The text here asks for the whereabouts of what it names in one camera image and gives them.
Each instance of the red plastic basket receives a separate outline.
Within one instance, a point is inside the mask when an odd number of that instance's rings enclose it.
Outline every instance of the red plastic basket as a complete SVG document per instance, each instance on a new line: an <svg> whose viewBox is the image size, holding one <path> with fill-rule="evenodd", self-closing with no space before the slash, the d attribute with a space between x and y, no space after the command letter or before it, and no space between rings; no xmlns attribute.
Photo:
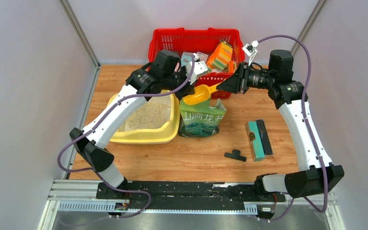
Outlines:
<svg viewBox="0 0 368 230"><path fill-rule="evenodd" d="M186 30L177 29L156 29L153 33L153 40L149 47L149 61L154 61L157 52L163 49L183 52L202 52L212 54L221 41L226 41L233 46L232 60L242 62L245 54L242 51L242 41L239 31L235 29L215 29L207 30ZM209 73L198 79L197 85L208 86L217 84L229 78L231 73ZM228 99L230 92L218 91L211 95L212 99Z"/></svg>

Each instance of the green printed bag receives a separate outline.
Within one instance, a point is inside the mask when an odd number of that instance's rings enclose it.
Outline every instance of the green printed bag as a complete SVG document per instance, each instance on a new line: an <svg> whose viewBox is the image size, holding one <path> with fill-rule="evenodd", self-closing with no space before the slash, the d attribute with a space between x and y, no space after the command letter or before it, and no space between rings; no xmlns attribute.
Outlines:
<svg viewBox="0 0 368 230"><path fill-rule="evenodd" d="M185 138L204 138L210 137L219 132L219 122L226 113L220 99L215 106L209 106L210 100L187 105L184 101L180 102L181 121L178 135Z"/></svg>

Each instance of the cable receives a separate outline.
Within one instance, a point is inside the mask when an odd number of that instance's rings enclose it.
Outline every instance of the cable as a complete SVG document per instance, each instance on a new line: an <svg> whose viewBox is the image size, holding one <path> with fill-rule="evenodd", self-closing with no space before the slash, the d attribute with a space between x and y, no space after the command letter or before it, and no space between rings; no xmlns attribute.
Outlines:
<svg viewBox="0 0 368 230"><path fill-rule="evenodd" d="M323 158L321 156L320 148L318 147L318 143L315 139L314 133L313 133L312 128L311 128L311 125L310 125L310 123L307 119L307 111L306 111L306 108L305 108L305 96L307 95L307 88L308 88L308 84L309 84L310 78L311 78L311 57L310 57L310 53L309 53L307 47L303 44L302 41L300 41L297 38L294 38L292 36L289 36L289 35L282 35L282 34L280 35L279 34L279 35L268 36L268 37L265 37L265 38L263 38L263 39L261 39L257 42L261 43L265 40L268 40L268 39L271 39L271 38L276 38L276 37L284 37L284 38L294 40L295 42L297 42L304 49L305 54L307 55L308 73L307 73L307 79L306 79L305 84L304 84L304 89L302 91L301 109L302 109L303 120L304 120L305 125L307 127L308 133L310 134L311 141L314 145L315 151L316 151L317 156L318 156L318 160L320 161L320 165L321 165L321 168L322 168L322 175L323 175L323 180L324 180L324 203L323 203L322 209L319 209L307 197L304 197L304 199L307 200L308 203L310 203L315 210L319 211L320 213L324 213L326 211L327 206L328 206L328 177L327 177L327 174L326 174L325 163L324 163Z"/></svg>
<svg viewBox="0 0 368 230"><path fill-rule="evenodd" d="M286 209L286 211L283 213L283 214L281 214L281 216L279 216L279 217L277 217L277 218L274 218L274 219L263 219L263 218L259 218L259 219L261 219L261 220L263 220L264 222L268 222L268 223L270 223L270 222L274 222L274 221L278 221L278 220L281 220L283 217L285 217L286 215L287 215L287 213L290 211L290 208L291 208L291 206L293 205L293 203L294 203L294 198L293 199L291 199L291 201L290 201L290 205L287 207L287 209Z"/></svg>
<svg viewBox="0 0 368 230"><path fill-rule="evenodd" d="M142 94L133 94L133 95L129 95L129 96L126 96L126 97L123 97L122 99L120 99L119 101L117 101L117 103L115 103L111 108L109 108L109 110L98 120L98 122L96 123L96 125L94 125L92 127L92 130L89 130L87 131L86 133L82 134L81 136L79 136L78 138L76 138L75 140L72 140L69 144L67 144L61 151L60 153L58 154L57 156L57 164L58 166L68 172L68 173L76 173L76 172L82 172L82 171L86 171L86 170L93 170L93 168L83 168L83 169L75 169L75 170L70 170L70 169L67 169L65 168L62 164L61 164L61 156L64 154L64 152L69 148L71 147L74 143L76 143L77 141L81 140L82 138L86 137L87 135L91 134L104 120L105 118L118 106L120 105L123 101L127 100L127 99L130 99L130 98L134 98L134 97L163 97L163 96L167 96L167 95L170 95L170 94L173 94L173 93L176 93L178 92L180 89L182 89L191 79L191 76L193 75L193 72L194 72L194 68L195 68L195 58L193 55L191 55L191 61L192 61L192 66L191 66L191 70L188 74L188 77L184 80L184 82L178 86L177 88L175 88L174 90L170 91L170 92L165 92L165 93L156 93L156 94L152 94L152 93L142 93ZM95 172L97 174L97 176L103 181L103 183L108 186L110 189L112 190L115 190L115 191L118 191L118 192L124 192L124 193L142 193L142 194L146 194L149 199L148 199L148 202L147 204L139 211L135 212L135 213L132 213L132 214L129 214L129 215L125 215L125 216L120 216L119 218L129 218L129 217L134 217L138 214L140 214L143 210L145 210L150 202L151 202L151 195L150 193L146 192L146 191L134 191L134 190L124 190L124 189L118 189L118 188L115 188L113 187L112 185L110 185L107 181L105 181L97 172ZM84 224L79 224L79 225L68 225L68 224L65 224L63 223L61 220L59 220L59 222L67 227L80 227L80 226L85 226L85 225L88 225L88 224L91 224L91 223L94 223L94 222L97 222L97 221L100 221L102 219L106 219L108 217L103 217L103 218L99 218L99 219L96 219L94 221L91 221L91 222L88 222L88 223L84 223Z"/></svg>
<svg viewBox="0 0 368 230"><path fill-rule="evenodd" d="M145 194L147 195L149 198L147 200L147 203L146 205L141 208L139 211L135 212L135 213L132 213L132 214L129 214L129 215L125 215L125 216L119 216L119 218L129 218L129 217L134 217L134 216L137 216L139 215L143 210L145 210L149 205L150 205L150 201L151 201L151 195L150 193L146 192L146 191L140 191L140 190L124 190L124 189L119 189L119 188L115 188L113 187L112 185L110 185L106 180L104 180L100 174L96 173L96 175L103 181L103 183L108 186L110 189L112 190L115 190L117 192L122 192L122 193L142 193L142 194Z"/></svg>

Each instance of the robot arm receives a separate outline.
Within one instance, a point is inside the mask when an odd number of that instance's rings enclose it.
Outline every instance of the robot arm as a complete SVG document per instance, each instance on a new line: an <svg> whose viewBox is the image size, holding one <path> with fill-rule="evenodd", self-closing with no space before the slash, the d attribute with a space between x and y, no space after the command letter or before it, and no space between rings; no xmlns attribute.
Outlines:
<svg viewBox="0 0 368 230"><path fill-rule="evenodd" d="M77 128L71 130L72 140L85 135L75 142L74 147L111 186L118 187L125 180L113 163L113 154L105 148L112 135L132 113L152 96L158 96L157 94L162 90L172 91L188 81L182 89L174 94L178 99L181 99L183 96L194 93L196 79L207 70L207 66L203 61L195 62L193 68L192 65L189 63L186 67L181 68L180 57L176 53L169 50L160 51L153 63L132 72L118 96L97 118L85 126L83 130Z"/></svg>
<svg viewBox="0 0 368 230"><path fill-rule="evenodd" d="M258 193L288 193L293 198L324 193L324 179L313 142L303 119L301 99L304 86L293 81L293 56L287 50L274 50L270 53L268 69L256 69L248 63L241 63L229 79L217 89L231 93L246 93L249 87L268 90L276 109L283 116L296 147L299 172L289 174L269 174L258 176L255 184ZM315 129L309 110L308 97L305 96L307 120L311 124L320 154L325 164L330 191L344 176L341 165L334 166L324 150Z"/></svg>

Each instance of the white wall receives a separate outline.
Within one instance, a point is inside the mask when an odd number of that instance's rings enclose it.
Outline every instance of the white wall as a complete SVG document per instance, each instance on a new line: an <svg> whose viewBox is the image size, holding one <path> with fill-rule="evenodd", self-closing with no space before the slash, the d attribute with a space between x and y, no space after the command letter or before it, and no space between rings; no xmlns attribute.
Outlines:
<svg viewBox="0 0 368 230"><path fill-rule="evenodd" d="M0 1L0 230L37 228L93 76L57 0Z"/></svg>
<svg viewBox="0 0 368 230"><path fill-rule="evenodd" d="M345 177L334 189L346 229L368 229L368 1L331 0L305 44L313 71L311 114L322 143ZM305 81L299 49L295 76Z"/></svg>
<svg viewBox="0 0 368 230"><path fill-rule="evenodd" d="M244 43L274 34L298 36L317 0L69 0L100 62L143 63L157 28L235 28ZM273 40L259 48L267 62L272 49L292 41Z"/></svg>

